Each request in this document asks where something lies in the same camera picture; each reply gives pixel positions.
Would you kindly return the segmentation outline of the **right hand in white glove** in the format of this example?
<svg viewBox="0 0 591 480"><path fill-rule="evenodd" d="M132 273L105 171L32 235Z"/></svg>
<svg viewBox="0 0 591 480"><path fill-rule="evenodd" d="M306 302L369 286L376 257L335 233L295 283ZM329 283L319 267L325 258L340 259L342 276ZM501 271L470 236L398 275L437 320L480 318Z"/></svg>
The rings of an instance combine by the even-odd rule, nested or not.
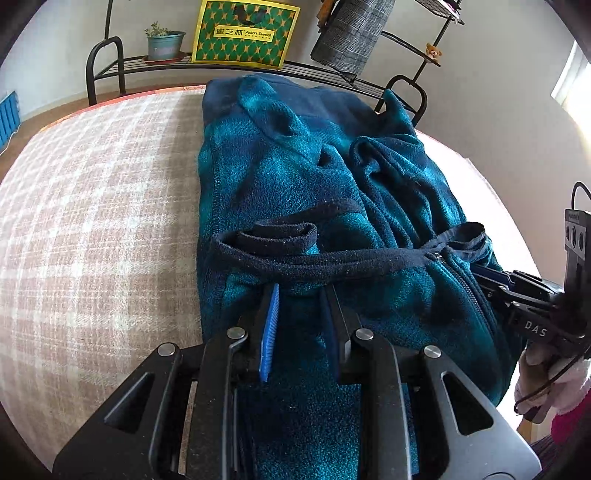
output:
<svg viewBox="0 0 591 480"><path fill-rule="evenodd" d="M565 414L584 400L590 391L590 360L585 357L558 357L548 345L530 344L519 360L519 380L515 387L515 410L548 405Z"/></svg>

